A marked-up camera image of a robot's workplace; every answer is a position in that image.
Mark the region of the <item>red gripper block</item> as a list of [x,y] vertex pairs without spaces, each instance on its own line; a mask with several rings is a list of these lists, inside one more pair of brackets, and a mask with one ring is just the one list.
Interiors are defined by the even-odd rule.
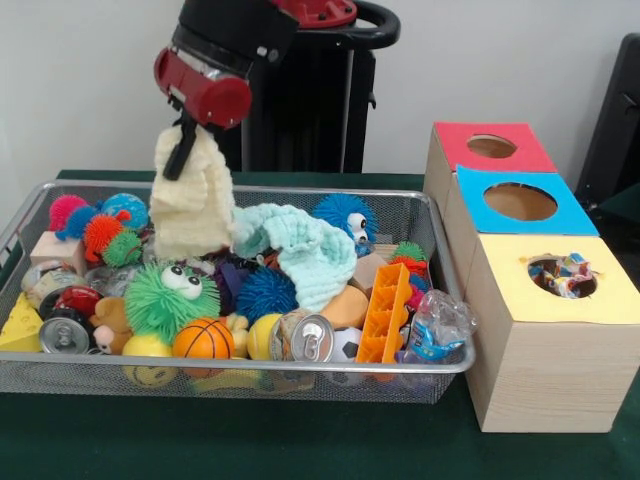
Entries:
[[154,63],[159,89],[192,118],[180,118],[181,138],[173,147],[163,176],[177,181],[196,140],[197,123],[225,129],[241,123],[249,114],[252,93],[247,80],[228,71],[209,66],[177,48],[164,48]]

